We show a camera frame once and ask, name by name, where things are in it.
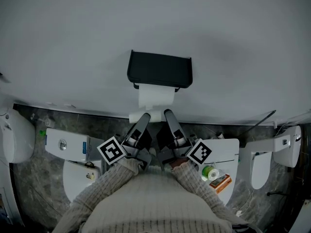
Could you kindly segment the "toilet brush with holder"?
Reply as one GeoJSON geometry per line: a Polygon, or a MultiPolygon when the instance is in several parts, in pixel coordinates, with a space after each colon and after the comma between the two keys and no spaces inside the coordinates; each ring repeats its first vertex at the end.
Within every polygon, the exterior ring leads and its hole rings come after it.
{"type": "Polygon", "coordinates": [[[30,116],[30,119],[32,121],[40,121],[48,128],[54,128],[54,126],[55,126],[54,119],[49,117],[49,116],[39,117],[39,115],[32,113],[32,115],[30,116]]]}

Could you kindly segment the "black rod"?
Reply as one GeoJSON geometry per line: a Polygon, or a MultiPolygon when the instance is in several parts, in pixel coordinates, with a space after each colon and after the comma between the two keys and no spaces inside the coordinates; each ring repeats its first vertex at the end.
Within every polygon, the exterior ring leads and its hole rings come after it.
{"type": "Polygon", "coordinates": [[[243,133],[241,133],[237,138],[240,139],[243,135],[245,135],[246,133],[248,133],[249,131],[251,131],[252,129],[254,129],[255,127],[259,126],[261,123],[265,122],[267,119],[269,119],[272,115],[274,115],[276,113],[276,110],[273,110],[272,112],[270,112],[266,117],[264,117],[262,120],[260,120],[259,122],[257,122],[255,125],[251,126],[249,129],[247,129],[246,131],[244,131],[243,133]]]}

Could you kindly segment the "black wall paper holder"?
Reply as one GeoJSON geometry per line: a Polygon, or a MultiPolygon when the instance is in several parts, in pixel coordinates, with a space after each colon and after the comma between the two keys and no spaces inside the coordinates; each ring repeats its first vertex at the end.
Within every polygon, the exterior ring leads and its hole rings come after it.
{"type": "Polygon", "coordinates": [[[177,92],[192,85],[192,59],[132,50],[127,78],[136,89],[151,84],[173,87],[177,92]]]}

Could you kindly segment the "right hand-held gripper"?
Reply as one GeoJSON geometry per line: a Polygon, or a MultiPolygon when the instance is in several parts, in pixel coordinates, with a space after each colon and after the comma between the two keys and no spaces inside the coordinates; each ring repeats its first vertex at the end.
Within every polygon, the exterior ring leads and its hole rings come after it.
{"type": "Polygon", "coordinates": [[[169,127],[163,127],[156,135],[159,147],[157,158],[160,166],[163,168],[165,165],[183,158],[189,158],[201,166],[212,150],[202,139],[198,139],[193,145],[186,137],[172,110],[166,109],[164,116],[169,127]]]}

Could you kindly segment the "white rounded smart toilet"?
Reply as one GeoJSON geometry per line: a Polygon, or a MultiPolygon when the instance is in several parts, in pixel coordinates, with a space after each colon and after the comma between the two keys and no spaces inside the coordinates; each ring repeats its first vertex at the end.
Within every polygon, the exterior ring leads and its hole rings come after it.
{"type": "Polygon", "coordinates": [[[289,136],[289,146],[281,151],[273,153],[273,159],[276,163],[294,168],[297,164],[300,147],[302,131],[300,126],[292,126],[287,128],[280,136],[289,136]]]}

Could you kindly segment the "green roll with white core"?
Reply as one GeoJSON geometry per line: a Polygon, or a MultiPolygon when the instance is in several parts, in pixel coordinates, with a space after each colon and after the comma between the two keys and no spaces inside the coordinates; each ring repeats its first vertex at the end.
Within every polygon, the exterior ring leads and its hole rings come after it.
{"type": "Polygon", "coordinates": [[[214,181],[219,178],[219,170],[212,166],[206,166],[202,170],[202,175],[209,181],[214,181]]]}

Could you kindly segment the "white toilet paper roll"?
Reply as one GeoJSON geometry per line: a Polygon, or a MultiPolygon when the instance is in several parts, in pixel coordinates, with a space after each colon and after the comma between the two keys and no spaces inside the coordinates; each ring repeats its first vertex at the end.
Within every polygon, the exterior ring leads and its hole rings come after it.
{"type": "Polygon", "coordinates": [[[173,104],[175,88],[169,86],[139,84],[138,105],[139,108],[151,109],[155,106],[173,104]]]}

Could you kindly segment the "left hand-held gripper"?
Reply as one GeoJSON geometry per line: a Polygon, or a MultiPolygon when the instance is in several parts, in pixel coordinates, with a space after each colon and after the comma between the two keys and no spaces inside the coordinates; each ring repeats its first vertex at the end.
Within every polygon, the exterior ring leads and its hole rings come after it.
{"type": "Polygon", "coordinates": [[[99,145],[97,150],[108,165],[112,165],[121,158],[136,159],[142,162],[142,170],[146,170],[152,160],[149,152],[152,138],[146,130],[150,115],[144,113],[124,137],[121,144],[116,137],[112,137],[99,145]]]}

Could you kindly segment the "person's left forearm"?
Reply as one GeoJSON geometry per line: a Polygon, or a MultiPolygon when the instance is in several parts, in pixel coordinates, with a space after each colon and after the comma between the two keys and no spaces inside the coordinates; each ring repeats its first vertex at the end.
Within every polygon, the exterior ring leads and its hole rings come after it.
{"type": "Polygon", "coordinates": [[[52,233],[76,233],[87,221],[95,207],[138,175],[142,162],[122,158],[115,162],[92,185],[85,188],[72,202],[52,233]]]}

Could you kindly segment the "white toilet with box tank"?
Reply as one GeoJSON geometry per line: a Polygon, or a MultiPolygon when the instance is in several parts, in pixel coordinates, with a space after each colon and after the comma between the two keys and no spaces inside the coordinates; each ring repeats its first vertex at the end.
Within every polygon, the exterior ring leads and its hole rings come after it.
{"type": "Polygon", "coordinates": [[[289,136],[280,136],[248,142],[239,150],[241,162],[237,177],[248,182],[253,189],[262,188],[269,178],[272,154],[289,146],[289,139],[289,136]]]}

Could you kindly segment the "person's torso in knit sweater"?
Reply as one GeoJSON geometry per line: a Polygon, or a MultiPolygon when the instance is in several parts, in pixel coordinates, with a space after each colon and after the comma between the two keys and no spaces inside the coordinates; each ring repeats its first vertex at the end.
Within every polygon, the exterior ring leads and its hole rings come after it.
{"type": "Polygon", "coordinates": [[[172,171],[150,168],[102,200],[81,233],[232,233],[172,171]]]}

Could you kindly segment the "person's right forearm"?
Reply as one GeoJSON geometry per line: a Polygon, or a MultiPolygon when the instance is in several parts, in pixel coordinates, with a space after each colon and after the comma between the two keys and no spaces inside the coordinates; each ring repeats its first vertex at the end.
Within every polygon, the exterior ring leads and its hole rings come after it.
{"type": "Polygon", "coordinates": [[[231,224],[244,224],[245,221],[233,214],[219,199],[212,188],[205,183],[195,164],[188,159],[178,159],[171,163],[172,174],[178,182],[188,192],[200,197],[220,219],[224,219],[231,224]]]}

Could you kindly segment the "orange and white box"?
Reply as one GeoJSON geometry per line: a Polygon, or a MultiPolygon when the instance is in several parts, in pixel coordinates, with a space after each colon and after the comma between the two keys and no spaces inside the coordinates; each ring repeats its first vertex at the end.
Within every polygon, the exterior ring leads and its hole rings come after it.
{"type": "Polygon", "coordinates": [[[228,185],[232,183],[231,176],[225,174],[218,179],[212,181],[209,186],[215,190],[217,194],[221,193],[228,185]]]}

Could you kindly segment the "white two-piece toilet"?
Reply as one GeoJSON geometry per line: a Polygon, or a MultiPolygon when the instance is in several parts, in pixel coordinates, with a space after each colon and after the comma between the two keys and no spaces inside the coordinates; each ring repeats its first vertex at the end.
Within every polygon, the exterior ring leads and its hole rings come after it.
{"type": "Polygon", "coordinates": [[[97,146],[103,142],[103,139],[84,134],[52,128],[46,130],[45,150],[64,160],[63,187],[70,202],[104,173],[104,159],[97,150],[97,146]],[[60,139],[67,143],[64,151],[58,147],[60,139]],[[92,172],[95,179],[86,178],[87,173],[92,172]]]}

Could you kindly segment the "white flat-lid smart toilet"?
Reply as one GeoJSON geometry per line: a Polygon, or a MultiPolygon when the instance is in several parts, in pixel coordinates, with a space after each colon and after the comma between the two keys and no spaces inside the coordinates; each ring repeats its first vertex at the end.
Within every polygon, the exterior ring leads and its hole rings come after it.
{"type": "Polygon", "coordinates": [[[221,191],[218,196],[224,204],[227,204],[233,194],[239,159],[238,139],[206,139],[204,144],[211,149],[212,153],[205,160],[204,164],[197,167],[198,172],[206,166],[213,166],[220,173],[228,174],[232,182],[221,191]]]}

